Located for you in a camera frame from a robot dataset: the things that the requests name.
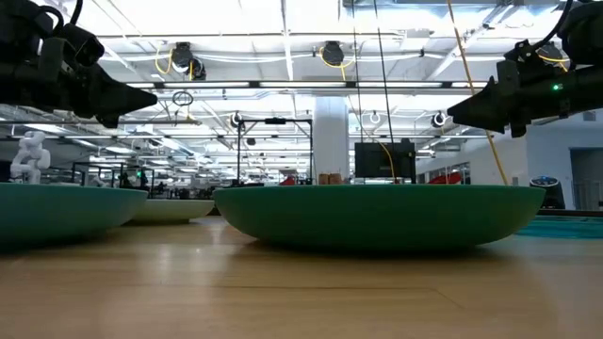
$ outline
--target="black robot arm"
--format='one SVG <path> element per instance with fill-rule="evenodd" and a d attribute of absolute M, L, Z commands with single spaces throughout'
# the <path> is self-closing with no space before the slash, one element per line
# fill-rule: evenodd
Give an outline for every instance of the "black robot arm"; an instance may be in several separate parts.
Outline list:
<path fill-rule="evenodd" d="M 513 137 L 522 137 L 532 120 L 603 106 L 603 3 L 570 10 L 571 4 L 568 0 L 552 35 L 534 45 L 520 41 L 505 54 L 497 64 L 498 82 L 491 77 L 480 93 L 448 109 L 455 123 L 500 133 L 510 126 Z M 538 56 L 554 34 L 572 61 L 569 72 Z"/>

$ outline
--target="white column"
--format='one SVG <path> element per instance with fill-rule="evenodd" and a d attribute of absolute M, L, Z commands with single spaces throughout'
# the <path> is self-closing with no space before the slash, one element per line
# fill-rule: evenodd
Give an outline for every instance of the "white column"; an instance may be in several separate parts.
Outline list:
<path fill-rule="evenodd" d="M 348 105 L 343 97 L 317 97 L 314 110 L 315 182 L 320 174 L 350 177 Z"/>

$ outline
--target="metal frame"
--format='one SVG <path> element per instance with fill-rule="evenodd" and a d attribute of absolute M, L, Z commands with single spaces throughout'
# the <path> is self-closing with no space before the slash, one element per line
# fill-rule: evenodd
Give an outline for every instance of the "metal frame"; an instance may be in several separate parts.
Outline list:
<path fill-rule="evenodd" d="M 245 131 L 244 135 L 241 135 L 242 126 L 245 125 L 245 122 L 249 122 L 252 125 Z M 247 133 L 249 133 L 257 123 L 263 122 L 264 124 L 286 124 L 288 122 L 293 122 L 298 127 L 298 122 L 307 122 L 310 125 L 310 135 L 306 136 L 310 139 L 310 175 L 309 179 L 313 180 L 313 159 L 314 159 L 314 125 L 312 119 L 284 119 L 284 118 L 268 118 L 268 119 L 243 119 L 241 118 L 238 121 L 238 125 L 236 126 L 236 184 L 240 185 L 241 182 L 241 139 L 245 137 Z"/>
<path fill-rule="evenodd" d="M 85 166 L 88 168 L 94 168 L 94 169 L 98 169 L 98 174 L 99 176 L 102 173 L 102 170 L 108 170 L 106 167 L 103 166 L 99 166 L 98 163 L 91 163 L 91 162 L 74 162 L 72 163 L 72 183 L 75 183 L 75 173 L 77 171 L 77 167 L 78 166 Z M 114 184 L 115 184 L 115 173 L 116 171 L 120 172 L 120 176 L 123 175 L 123 172 L 125 170 L 149 170 L 151 172 L 151 189 L 149 191 L 149 196 L 150 198 L 153 197 L 153 188 L 155 188 L 155 170 L 154 169 L 149 169 L 143 166 L 137 166 L 137 167 L 128 167 L 126 166 L 124 163 L 120 164 L 120 169 L 111 169 L 111 188 L 113 188 Z M 82 181 L 80 183 L 81 186 L 83 186 L 86 183 L 86 172 L 82 171 Z"/>

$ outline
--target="white humanoid robot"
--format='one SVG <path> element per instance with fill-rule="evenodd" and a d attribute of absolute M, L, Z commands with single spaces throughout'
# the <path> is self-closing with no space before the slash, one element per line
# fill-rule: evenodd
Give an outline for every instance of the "white humanoid robot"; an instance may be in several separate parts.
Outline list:
<path fill-rule="evenodd" d="M 40 183 L 40 170 L 50 167 L 50 152 L 44 150 L 41 144 L 46 139 L 43 132 L 26 132 L 25 137 L 19 140 L 19 152 L 10 165 L 10 176 L 15 182 L 21 182 L 23 174 L 27 174 L 27 182 Z M 22 162 L 29 158 L 27 164 Z"/>

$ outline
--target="teal bowl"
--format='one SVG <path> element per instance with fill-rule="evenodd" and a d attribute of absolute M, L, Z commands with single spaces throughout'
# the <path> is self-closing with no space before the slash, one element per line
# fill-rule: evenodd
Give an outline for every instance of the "teal bowl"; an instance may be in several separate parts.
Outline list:
<path fill-rule="evenodd" d="M 357 185 L 244 187 L 214 193 L 235 228 L 270 243 L 326 250 L 452 250 L 526 226 L 542 188 Z"/>
<path fill-rule="evenodd" d="M 146 198 L 147 192 L 132 189 L 0 184 L 0 250 L 120 226 Z"/>

